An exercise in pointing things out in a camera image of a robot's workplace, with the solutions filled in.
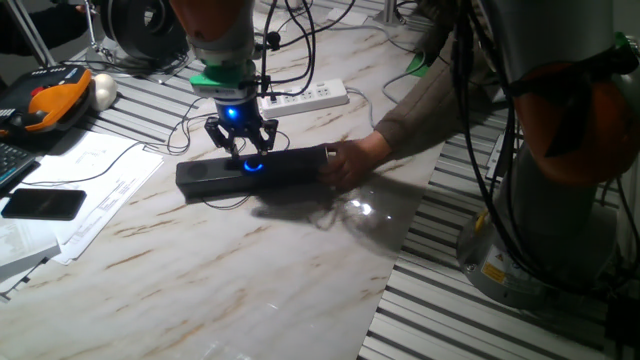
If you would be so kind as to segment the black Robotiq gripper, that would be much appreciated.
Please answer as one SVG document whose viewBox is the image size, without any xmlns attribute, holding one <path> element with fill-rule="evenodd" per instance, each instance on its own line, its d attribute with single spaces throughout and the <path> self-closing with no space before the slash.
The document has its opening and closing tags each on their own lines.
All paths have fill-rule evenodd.
<svg viewBox="0 0 640 360">
<path fill-rule="evenodd" d="M 249 138 L 261 155 L 274 147 L 279 121 L 263 120 L 255 96 L 241 99 L 214 99 L 217 114 L 208 117 L 204 129 L 218 148 L 224 148 L 232 158 L 239 156 L 235 137 Z"/>
</svg>

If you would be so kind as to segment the person's bare hand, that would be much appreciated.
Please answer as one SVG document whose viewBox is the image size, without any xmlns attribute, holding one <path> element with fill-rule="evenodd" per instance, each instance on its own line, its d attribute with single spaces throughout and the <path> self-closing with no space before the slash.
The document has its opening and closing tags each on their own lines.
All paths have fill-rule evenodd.
<svg viewBox="0 0 640 360">
<path fill-rule="evenodd" d="M 392 152 L 378 131 L 361 139 L 328 143 L 325 147 L 334 156 L 319 170 L 318 180 L 340 191 L 358 186 Z"/>
</svg>

